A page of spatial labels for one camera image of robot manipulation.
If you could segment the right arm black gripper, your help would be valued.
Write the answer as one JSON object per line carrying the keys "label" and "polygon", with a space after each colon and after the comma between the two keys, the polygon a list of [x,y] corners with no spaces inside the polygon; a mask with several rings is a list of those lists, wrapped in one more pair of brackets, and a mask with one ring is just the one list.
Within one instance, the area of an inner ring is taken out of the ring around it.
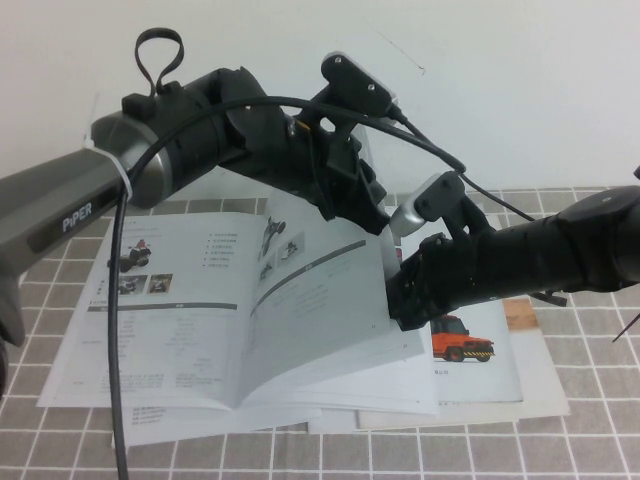
{"label": "right arm black gripper", "polygon": [[483,232],[467,246],[442,234],[425,239],[386,281],[390,317],[411,331],[463,306],[504,299],[490,277],[497,238],[496,232]]}

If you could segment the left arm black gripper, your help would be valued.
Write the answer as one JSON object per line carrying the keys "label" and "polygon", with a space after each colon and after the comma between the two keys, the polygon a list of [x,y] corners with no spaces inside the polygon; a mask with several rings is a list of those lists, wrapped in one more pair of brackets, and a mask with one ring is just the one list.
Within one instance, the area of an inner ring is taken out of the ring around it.
{"label": "left arm black gripper", "polygon": [[373,235],[389,224],[387,192],[361,160],[356,120],[315,108],[288,115],[271,105],[252,107],[249,117],[251,179],[308,201],[327,221],[345,219]]}

